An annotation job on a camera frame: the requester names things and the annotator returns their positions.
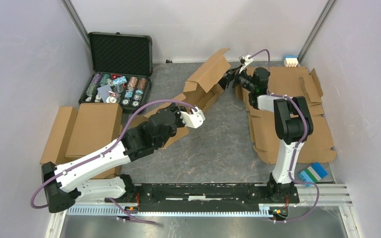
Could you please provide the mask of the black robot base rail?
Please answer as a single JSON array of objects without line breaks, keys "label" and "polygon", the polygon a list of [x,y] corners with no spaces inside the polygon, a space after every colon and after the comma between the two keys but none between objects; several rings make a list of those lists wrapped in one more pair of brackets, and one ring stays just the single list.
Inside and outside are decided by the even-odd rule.
[{"label": "black robot base rail", "polygon": [[266,183],[142,183],[127,188],[118,204],[139,212],[255,212],[260,204],[298,204],[296,187],[273,191]]}]

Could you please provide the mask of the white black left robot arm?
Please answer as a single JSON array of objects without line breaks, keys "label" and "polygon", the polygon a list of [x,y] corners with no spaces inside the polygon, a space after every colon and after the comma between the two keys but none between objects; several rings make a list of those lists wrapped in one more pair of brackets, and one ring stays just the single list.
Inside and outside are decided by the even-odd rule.
[{"label": "white black left robot arm", "polygon": [[188,112],[186,107],[186,103],[170,101],[169,106],[159,109],[148,120],[133,128],[126,126],[119,137],[80,159],[59,165],[42,164],[42,185],[33,194],[31,207],[58,213],[84,198],[132,201],[136,189],[131,179],[95,176],[153,154],[177,134],[178,128],[188,126],[192,119],[202,121],[200,109],[191,107]]}]

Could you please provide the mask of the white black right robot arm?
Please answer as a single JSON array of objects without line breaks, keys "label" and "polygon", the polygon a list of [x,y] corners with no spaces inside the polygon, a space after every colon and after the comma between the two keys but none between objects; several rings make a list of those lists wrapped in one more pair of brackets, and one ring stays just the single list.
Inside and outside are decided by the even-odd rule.
[{"label": "white black right robot arm", "polygon": [[294,182],[295,164],[307,137],[313,132],[313,121],[304,96],[290,97],[269,91],[270,72],[258,67],[252,75],[242,67],[230,69],[220,79],[219,85],[227,89],[241,86],[249,92],[249,104],[258,110],[274,114],[274,125],[280,140],[275,168],[270,174],[266,197],[280,202],[297,192]]}]

